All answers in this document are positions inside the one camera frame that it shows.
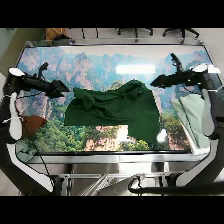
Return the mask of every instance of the landscape picture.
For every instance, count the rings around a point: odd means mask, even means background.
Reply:
[[[26,48],[18,68],[30,75],[38,73],[38,67],[48,62],[43,72],[46,80],[61,80],[70,90],[65,97],[49,99],[45,93],[17,100],[17,108],[23,115],[38,115],[47,124],[35,134],[34,140],[42,152],[71,151],[148,151],[190,150],[189,141],[170,100],[188,95],[182,84],[166,89],[153,88],[150,83],[159,75],[176,72],[170,54],[181,60],[185,70],[200,63],[211,64],[203,46],[185,45],[100,45]],[[155,66],[152,74],[118,74],[118,65]],[[151,144],[128,136],[128,126],[64,126],[67,106],[74,99],[74,87],[106,91],[119,88],[137,79],[153,91],[160,113],[160,126],[167,131],[163,143]],[[197,92],[197,87],[188,87]],[[37,90],[22,92],[35,94]]]

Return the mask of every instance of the dark green shirt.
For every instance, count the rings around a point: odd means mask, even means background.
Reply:
[[[65,112],[67,126],[128,125],[128,135],[155,143],[159,112],[145,84],[132,80],[106,92],[74,88],[76,98]]]

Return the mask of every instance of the floor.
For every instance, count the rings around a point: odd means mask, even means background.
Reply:
[[[155,28],[153,38],[163,38],[162,33],[165,28]],[[223,71],[224,74],[224,29],[223,28],[195,28],[197,32],[200,33],[200,38],[205,41],[210,50],[211,55],[214,58],[217,67]],[[66,29],[67,35],[73,39],[82,39],[81,28]],[[114,28],[98,28],[99,38],[133,38],[134,32],[132,29],[122,31],[121,35],[117,35],[117,31]],[[86,39],[96,38],[96,30],[94,28],[84,28]],[[148,30],[143,28],[139,29],[139,38],[152,38],[149,35]],[[169,37],[181,37],[181,34],[177,32],[167,33],[165,38]],[[186,32],[186,37],[194,37],[193,34]],[[165,165],[165,171],[175,171],[189,169],[194,166],[194,163],[169,163]],[[44,172],[43,165],[35,165],[33,168],[40,172]],[[49,164],[48,165],[50,174],[65,173],[67,172],[67,167],[62,164]],[[136,174],[139,172],[151,172],[155,170],[154,164],[123,164],[122,166],[100,164],[100,165],[75,165],[75,173],[110,173],[110,172],[129,172],[130,174]],[[83,188],[86,187],[90,182],[79,182],[73,189],[72,194],[77,195]],[[0,170],[0,196],[14,196],[18,195],[18,189],[9,181],[9,179]]]

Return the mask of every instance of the glass tabletop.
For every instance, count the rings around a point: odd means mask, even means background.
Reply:
[[[191,133],[193,125],[186,125],[180,111],[177,110],[180,104],[189,102],[191,99],[189,95],[195,97],[201,94],[198,86],[185,87],[179,84],[161,89],[150,85],[159,75],[171,75],[176,72],[171,53],[180,59],[184,70],[201,63],[212,64],[205,46],[194,39],[185,39],[184,43],[183,39],[176,38],[139,38],[137,43],[135,39],[76,40],[75,43],[66,40],[57,44],[52,41],[27,42],[17,67],[33,75],[38,73],[38,68],[43,63],[48,62],[48,69],[43,72],[45,79],[61,80],[71,90],[70,93],[64,93],[65,97],[57,99],[49,99],[41,93],[17,100],[20,113],[26,116],[38,115],[48,121],[34,137],[39,150],[41,152],[174,150],[189,152],[192,148],[208,149],[209,145],[197,144],[197,141],[195,143],[192,140],[195,137],[194,133],[193,135]],[[119,88],[134,79],[143,82],[153,93],[160,115],[159,133],[165,133],[163,140],[157,138],[157,143],[152,144],[135,139],[128,135],[128,125],[64,126],[65,111],[74,99],[72,91],[74,87],[107,91]],[[36,92],[35,90],[29,93],[22,92],[21,96]],[[198,98],[192,99],[195,100],[194,105],[197,104]],[[33,147],[29,140],[25,142],[30,148]]]

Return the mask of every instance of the brown object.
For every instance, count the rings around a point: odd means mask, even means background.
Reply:
[[[22,116],[23,118],[23,134],[22,138],[32,138],[40,127],[43,127],[47,120],[42,117],[33,116]]]
[[[53,40],[54,37],[66,35],[65,28],[46,28],[46,40]]]

